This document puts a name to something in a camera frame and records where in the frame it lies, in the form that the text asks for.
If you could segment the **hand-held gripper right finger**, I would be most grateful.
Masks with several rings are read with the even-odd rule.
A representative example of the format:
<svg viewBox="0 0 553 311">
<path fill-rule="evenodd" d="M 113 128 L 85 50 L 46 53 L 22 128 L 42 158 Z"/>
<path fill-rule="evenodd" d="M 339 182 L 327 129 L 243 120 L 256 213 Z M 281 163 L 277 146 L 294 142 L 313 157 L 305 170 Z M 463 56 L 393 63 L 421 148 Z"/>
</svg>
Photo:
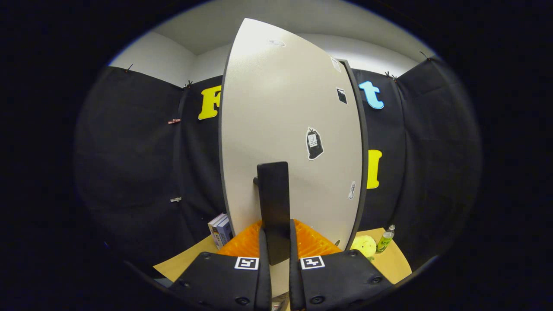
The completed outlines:
<svg viewBox="0 0 553 311">
<path fill-rule="evenodd" d="M 289 297 L 295 311 L 361 311 L 394 285 L 359 250 L 301 257 L 290 220 Z"/>
</svg>

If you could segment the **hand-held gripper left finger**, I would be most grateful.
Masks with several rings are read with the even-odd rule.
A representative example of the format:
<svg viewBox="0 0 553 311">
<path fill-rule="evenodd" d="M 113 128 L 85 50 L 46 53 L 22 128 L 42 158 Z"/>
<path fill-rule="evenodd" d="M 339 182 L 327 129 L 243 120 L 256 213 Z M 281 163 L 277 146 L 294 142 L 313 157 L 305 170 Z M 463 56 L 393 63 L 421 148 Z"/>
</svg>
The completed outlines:
<svg viewBox="0 0 553 311">
<path fill-rule="evenodd" d="M 269 311 L 271 280 L 261 221 L 219 253 L 199 253 L 168 291 L 193 311 Z"/>
</svg>

